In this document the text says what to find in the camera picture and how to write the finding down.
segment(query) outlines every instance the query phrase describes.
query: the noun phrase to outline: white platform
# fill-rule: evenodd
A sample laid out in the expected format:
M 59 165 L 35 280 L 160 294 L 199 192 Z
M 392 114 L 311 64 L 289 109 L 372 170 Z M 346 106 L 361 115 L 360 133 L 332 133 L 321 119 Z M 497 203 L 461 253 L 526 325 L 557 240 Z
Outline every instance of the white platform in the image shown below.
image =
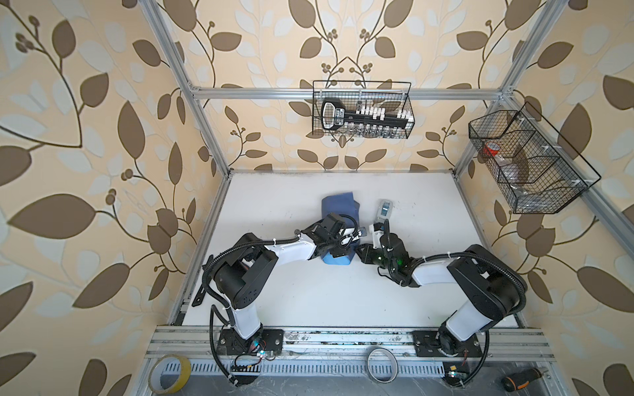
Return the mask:
M 262 239 L 292 236 L 321 219 L 322 198 L 348 191 L 361 205 L 360 226 L 371 224 L 381 200 L 394 202 L 391 231 L 412 257 L 480 243 L 450 174 L 236 174 L 207 255 L 228 249 L 247 232 Z M 456 284 L 402 288 L 355 256 L 350 265 L 314 259 L 275 267 L 254 304 L 265 326 L 437 327 L 466 299 Z M 212 303 L 221 306 L 207 295 L 198 307 L 188 307 L 183 325 L 208 326 Z M 517 323 L 507 317 L 498 326 Z

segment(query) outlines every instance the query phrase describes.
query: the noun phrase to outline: screwdriver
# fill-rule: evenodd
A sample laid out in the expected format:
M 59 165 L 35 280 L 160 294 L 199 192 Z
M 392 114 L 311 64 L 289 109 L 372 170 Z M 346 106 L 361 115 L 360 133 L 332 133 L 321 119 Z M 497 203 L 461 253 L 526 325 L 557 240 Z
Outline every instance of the screwdriver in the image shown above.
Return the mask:
M 513 392 L 526 388 L 531 381 L 540 379 L 544 374 L 536 368 L 531 368 L 520 373 L 511 374 L 502 378 L 502 386 L 507 392 Z

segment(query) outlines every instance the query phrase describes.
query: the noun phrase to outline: black wire basket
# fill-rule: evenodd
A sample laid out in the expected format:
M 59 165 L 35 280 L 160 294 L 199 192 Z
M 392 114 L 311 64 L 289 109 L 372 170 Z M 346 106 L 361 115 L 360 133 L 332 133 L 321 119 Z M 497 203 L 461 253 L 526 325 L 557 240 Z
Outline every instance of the black wire basket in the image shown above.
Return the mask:
M 313 81 L 313 133 L 407 139 L 416 122 L 410 87 L 409 82 Z
M 556 144 L 541 134 L 538 122 L 557 133 Z M 557 213 L 601 179 L 528 102 L 519 111 L 498 110 L 469 122 L 469 139 L 515 214 Z

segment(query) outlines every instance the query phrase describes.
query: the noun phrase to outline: yellow tape roll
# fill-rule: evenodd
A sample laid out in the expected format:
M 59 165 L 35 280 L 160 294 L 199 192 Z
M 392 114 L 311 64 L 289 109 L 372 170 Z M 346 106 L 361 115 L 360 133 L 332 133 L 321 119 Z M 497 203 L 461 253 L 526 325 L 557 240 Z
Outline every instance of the yellow tape roll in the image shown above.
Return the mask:
M 167 389 L 163 389 L 160 384 L 160 375 L 168 364 L 173 363 L 177 359 L 181 363 L 181 374 L 178 376 L 176 382 Z M 150 377 L 148 378 L 148 385 L 150 390 L 157 395 L 165 395 L 167 393 L 176 393 L 182 389 L 191 375 L 191 363 L 185 356 L 179 355 L 165 355 L 158 360 L 158 362 L 152 367 L 150 371 Z

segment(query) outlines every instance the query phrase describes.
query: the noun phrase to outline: blue towel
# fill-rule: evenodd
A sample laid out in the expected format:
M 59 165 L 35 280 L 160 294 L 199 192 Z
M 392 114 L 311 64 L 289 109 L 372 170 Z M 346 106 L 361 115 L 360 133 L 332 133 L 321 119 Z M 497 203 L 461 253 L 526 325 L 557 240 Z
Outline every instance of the blue towel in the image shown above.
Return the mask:
M 354 196 L 352 193 L 342 193 L 337 195 L 330 195 L 321 200 L 321 218 L 326 217 L 329 213 L 336 214 L 345 214 L 357 221 L 359 223 L 359 203 L 354 200 Z M 345 219 L 346 226 L 348 228 L 354 227 L 352 220 Z M 350 261 L 354 257 L 354 247 L 358 244 L 358 241 L 355 241 L 350 244 L 349 253 L 345 256 L 341 257 L 332 257 L 330 253 L 326 253 L 321 258 L 324 263 L 331 265 L 349 265 Z

